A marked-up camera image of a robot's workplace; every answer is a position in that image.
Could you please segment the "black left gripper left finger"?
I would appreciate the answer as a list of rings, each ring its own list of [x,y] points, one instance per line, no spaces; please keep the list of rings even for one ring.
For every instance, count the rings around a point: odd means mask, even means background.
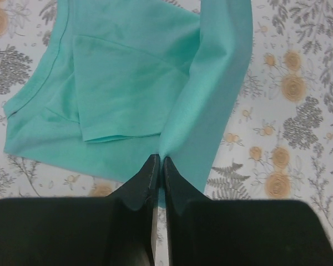
[[[105,197],[0,199],[0,265],[154,265],[159,157]]]

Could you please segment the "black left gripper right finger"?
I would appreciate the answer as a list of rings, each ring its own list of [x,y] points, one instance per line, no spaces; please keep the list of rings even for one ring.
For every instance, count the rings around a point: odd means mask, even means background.
[[[209,199],[163,165],[170,265],[333,265],[315,212],[294,200]]]

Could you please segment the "teal t shirt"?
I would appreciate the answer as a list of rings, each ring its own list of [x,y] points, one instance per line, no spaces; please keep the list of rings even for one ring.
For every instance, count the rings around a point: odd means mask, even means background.
[[[170,157],[206,185],[253,46],[250,1],[58,1],[48,48],[4,106],[5,153],[125,182]]]

